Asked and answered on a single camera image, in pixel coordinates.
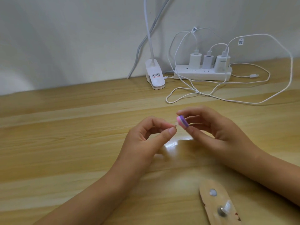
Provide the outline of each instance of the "person's left hand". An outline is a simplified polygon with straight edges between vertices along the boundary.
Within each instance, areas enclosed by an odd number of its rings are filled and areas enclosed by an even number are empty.
[[[176,132],[175,125],[161,118],[154,116],[145,118],[128,132],[111,171],[123,181],[134,185],[145,173],[157,151]],[[148,139],[155,133],[159,135]]]

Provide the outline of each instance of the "person's right hand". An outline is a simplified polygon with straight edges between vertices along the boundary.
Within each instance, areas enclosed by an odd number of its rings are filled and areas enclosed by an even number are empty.
[[[190,124],[186,131],[222,163],[247,175],[265,152],[258,148],[230,119],[206,107],[190,107],[177,112]]]

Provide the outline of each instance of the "purple and pink object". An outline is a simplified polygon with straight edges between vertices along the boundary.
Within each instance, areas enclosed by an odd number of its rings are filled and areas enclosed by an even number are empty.
[[[182,128],[186,129],[189,127],[189,124],[182,115],[178,116],[176,119],[178,121],[178,125],[180,125]]]

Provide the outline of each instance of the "wooden tabletop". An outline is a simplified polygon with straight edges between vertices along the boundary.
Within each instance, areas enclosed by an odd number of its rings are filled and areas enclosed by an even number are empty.
[[[272,74],[268,84],[227,85],[215,95],[260,102],[287,85],[288,59],[259,64]],[[254,66],[233,71],[267,78]],[[175,112],[187,106],[216,109],[263,150],[300,166],[299,72],[298,59],[291,87],[260,106],[200,95],[167,104],[165,97],[183,83],[167,79],[164,89],[153,90],[145,77],[0,97],[0,224],[32,224],[105,174],[131,127],[149,115],[174,123]],[[204,92],[214,87],[195,85]],[[199,197],[206,178],[226,188],[242,224],[300,224],[298,207],[221,165],[180,127],[105,224],[209,224]]]

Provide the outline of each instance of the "forearm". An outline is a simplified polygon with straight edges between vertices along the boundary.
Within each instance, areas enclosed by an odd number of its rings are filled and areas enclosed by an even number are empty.
[[[111,171],[56,208],[35,225],[101,224],[126,197],[129,188]]]
[[[300,206],[299,166],[263,152],[255,158],[252,172],[246,175]]]

